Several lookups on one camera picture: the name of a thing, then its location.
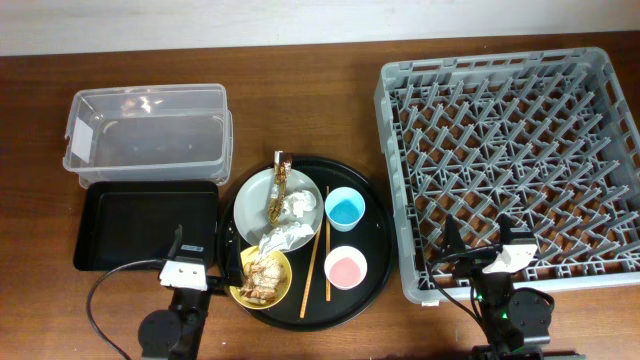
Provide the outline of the food scraps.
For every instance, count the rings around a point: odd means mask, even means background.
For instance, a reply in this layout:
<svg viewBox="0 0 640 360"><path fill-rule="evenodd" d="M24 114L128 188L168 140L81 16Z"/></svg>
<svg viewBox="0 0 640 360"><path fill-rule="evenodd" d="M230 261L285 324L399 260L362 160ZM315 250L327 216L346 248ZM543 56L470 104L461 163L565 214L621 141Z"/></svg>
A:
<svg viewBox="0 0 640 360"><path fill-rule="evenodd" d="M273 303L277 288L287 281L284 267L273 256L258 255L244 266L245 282L239 290L241 298L251 304Z"/></svg>

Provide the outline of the grey plate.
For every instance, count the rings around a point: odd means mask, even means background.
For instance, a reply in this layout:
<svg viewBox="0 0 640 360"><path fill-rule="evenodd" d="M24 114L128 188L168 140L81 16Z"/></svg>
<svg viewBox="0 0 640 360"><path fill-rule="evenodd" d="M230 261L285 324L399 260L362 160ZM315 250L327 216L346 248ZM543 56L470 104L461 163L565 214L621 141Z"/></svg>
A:
<svg viewBox="0 0 640 360"><path fill-rule="evenodd" d="M298 243L292 250L283 253L291 252L301 248L316 235L323 223L324 203L316 184L307 175L298 170L293 170L287 180L285 197L294 192L308 190L316 197L317 204L312 211L306 212L302 218L281 214L278 225L273 227L269 223L267 216L269 193L273 178L273 168L268 168L253 175L241 187L234 202L234 220L242 238L252 246L258 246L262 236L268 234L279 225L291 222L310 225L315 234Z"/></svg>

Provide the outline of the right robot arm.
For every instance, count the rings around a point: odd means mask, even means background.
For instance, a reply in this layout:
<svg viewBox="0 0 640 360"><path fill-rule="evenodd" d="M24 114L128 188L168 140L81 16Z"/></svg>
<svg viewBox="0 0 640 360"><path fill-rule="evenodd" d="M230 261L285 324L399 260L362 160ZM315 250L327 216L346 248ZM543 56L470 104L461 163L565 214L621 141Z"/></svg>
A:
<svg viewBox="0 0 640 360"><path fill-rule="evenodd" d="M481 328L487 343L472 348L472 359L582 359L577 353L551 354L543 351L550 343L549 327L555 308L554 298L530 287L517 288L513 275L528 267L538 245L530 230L518 229L502 214L497 219L499 241L468 248L462 240L456 219L448 215L443 235L444 248L429 265L453 266L452 277L470 284L467 312Z"/></svg>

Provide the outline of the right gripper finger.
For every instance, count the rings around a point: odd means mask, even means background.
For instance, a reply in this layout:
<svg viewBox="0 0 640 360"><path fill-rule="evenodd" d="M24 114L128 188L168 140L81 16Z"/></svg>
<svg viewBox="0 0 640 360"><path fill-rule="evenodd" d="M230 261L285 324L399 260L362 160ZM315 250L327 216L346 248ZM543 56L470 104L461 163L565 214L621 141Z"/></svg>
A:
<svg viewBox="0 0 640 360"><path fill-rule="evenodd" d="M466 250L456 220L451 214L446 216L443 245L444 256L459 254Z"/></svg>
<svg viewBox="0 0 640 360"><path fill-rule="evenodd" d="M499 243L501 245L525 245L534 243L534 234L531 231L516 228L506 214L501 214L497 222L500 230Z"/></svg>

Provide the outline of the white tissue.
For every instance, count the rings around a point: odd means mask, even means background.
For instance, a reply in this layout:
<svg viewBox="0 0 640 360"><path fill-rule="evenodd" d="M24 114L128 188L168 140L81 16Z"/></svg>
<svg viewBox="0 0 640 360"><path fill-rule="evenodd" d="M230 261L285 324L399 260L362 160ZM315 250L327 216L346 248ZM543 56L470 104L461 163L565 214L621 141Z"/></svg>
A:
<svg viewBox="0 0 640 360"><path fill-rule="evenodd" d="M284 198L282 215L302 218L306 212L312 211L317 204L316 197L308 190L291 193Z"/></svg>

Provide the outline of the yellow bowl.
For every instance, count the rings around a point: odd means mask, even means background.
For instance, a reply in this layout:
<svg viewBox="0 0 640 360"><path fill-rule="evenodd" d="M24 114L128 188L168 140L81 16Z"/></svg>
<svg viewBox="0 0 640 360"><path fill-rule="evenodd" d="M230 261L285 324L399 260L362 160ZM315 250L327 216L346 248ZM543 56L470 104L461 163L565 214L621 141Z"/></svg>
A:
<svg viewBox="0 0 640 360"><path fill-rule="evenodd" d="M257 246L252 246L249 248L244 249L241 253L241 260L242 260L242 265L243 265L243 270L244 270L244 266L248 263L251 262L252 260L254 260L259 254L259 248ZM276 251L270 254L271 256L273 256L275 259L277 259L281 265L284 267L286 276L287 276L287 281L282 284L281 286L279 286L277 288L277 297L276 300L268 305L264 305L264 306L259 306L259 305L254 305L251 303L248 303L246 301L244 301L240 294L239 294L239 290L240 288L243 286L230 286L229 290L231 293L231 296L243 307L248 308L248 309L252 309L252 310L265 310L268 309L270 307L273 307L274 305L278 304L287 294L291 283L292 283L292 268L291 265L289 263L288 258L280 251Z"/></svg>

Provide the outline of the blue cup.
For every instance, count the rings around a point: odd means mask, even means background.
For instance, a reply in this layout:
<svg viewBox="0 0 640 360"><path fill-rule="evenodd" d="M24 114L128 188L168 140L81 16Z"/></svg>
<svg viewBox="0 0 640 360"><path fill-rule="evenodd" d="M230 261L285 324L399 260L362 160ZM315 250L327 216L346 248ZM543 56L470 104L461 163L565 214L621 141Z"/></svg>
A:
<svg viewBox="0 0 640 360"><path fill-rule="evenodd" d="M324 201L324 210L334 229L349 232L363 218L366 203L354 188L338 187L329 192Z"/></svg>

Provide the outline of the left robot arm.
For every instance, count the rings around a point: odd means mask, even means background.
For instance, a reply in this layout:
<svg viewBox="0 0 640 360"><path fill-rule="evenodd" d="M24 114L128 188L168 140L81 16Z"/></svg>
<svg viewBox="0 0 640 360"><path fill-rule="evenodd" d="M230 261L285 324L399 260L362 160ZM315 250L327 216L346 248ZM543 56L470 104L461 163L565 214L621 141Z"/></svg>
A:
<svg viewBox="0 0 640 360"><path fill-rule="evenodd" d="M173 291L168 308L147 315L138 329L143 359L195 359L211 298L227 296L245 280L238 238L186 244L177 228L159 273L160 285Z"/></svg>

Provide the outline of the wooden chopstick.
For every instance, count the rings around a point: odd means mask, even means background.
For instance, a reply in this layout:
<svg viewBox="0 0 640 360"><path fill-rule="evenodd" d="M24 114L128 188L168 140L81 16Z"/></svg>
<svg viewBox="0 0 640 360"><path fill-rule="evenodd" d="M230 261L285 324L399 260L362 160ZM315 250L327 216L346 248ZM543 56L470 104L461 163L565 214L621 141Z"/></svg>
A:
<svg viewBox="0 0 640 360"><path fill-rule="evenodd" d="M303 292L303 297L302 297L302 302L301 302L301 308L300 308L300 312L299 312L299 318L300 319L304 319L305 315L306 315L306 309L307 309L309 294L310 294L310 290L311 290L313 272L314 272L315 261L316 261L316 256L317 256L317 250L318 250L318 247L319 247L320 235L321 235L321 230L318 230L318 232L316 233L315 238L314 238L311 258L310 258L307 277L306 277L306 281L305 281L305 287L304 287L304 292Z"/></svg>
<svg viewBox="0 0 640 360"><path fill-rule="evenodd" d="M331 252L331 224L329 220L329 215L326 211L326 202L328 196L330 194L330 187L326 186L326 198L325 198L325 265L326 260L328 259L329 253ZM331 282L327 275L326 266L325 266L325 301L331 301Z"/></svg>

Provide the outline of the white napkin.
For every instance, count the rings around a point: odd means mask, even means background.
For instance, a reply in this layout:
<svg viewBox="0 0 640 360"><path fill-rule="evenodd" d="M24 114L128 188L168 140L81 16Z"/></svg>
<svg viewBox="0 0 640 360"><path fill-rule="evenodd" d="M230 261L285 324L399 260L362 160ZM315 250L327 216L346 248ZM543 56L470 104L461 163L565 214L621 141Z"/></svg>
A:
<svg viewBox="0 0 640 360"><path fill-rule="evenodd" d="M259 254L265 257L276 251L292 250L298 243L314 234L314 230L308 224L291 222L279 225L262 236L258 245Z"/></svg>

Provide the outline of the pink cup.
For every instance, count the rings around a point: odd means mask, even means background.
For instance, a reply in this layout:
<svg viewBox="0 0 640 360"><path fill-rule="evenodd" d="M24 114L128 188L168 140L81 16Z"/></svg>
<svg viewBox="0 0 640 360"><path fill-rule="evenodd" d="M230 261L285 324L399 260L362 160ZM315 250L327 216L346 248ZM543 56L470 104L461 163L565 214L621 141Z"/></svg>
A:
<svg viewBox="0 0 640 360"><path fill-rule="evenodd" d="M324 261L326 278L339 290L350 290L363 282L368 272L364 254L352 246L339 246Z"/></svg>

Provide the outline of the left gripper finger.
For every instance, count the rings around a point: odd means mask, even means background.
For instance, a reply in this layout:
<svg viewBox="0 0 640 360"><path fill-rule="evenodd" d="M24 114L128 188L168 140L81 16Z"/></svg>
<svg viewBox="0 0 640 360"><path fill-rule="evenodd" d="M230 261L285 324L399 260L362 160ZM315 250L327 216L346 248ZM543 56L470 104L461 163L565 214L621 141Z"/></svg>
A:
<svg viewBox="0 0 640 360"><path fill-rule="evenodd" d="M183 232L182 226L178 225L177 229L174 232L174 241L167 255L168 260L172 260L175 258L176 252L180 248L180 244L182 242L182 232Z"/></svg>
<svg viewBox="0 0 640 360"><path fill-rule="evenodd" d="M236 240L229 240L224 251L224 278L229 286L242 286L245 281L240 248Z"/></svg>

